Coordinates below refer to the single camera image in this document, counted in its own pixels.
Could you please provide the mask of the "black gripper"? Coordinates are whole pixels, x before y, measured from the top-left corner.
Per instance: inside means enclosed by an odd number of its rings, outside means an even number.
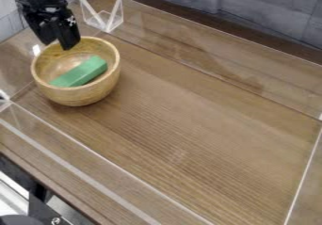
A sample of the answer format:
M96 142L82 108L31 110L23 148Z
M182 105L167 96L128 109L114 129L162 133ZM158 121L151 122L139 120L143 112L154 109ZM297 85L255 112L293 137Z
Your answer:
M80 41L76 19L67 0L16 0L25 21L39 40L48 45L56 39L64 50Z

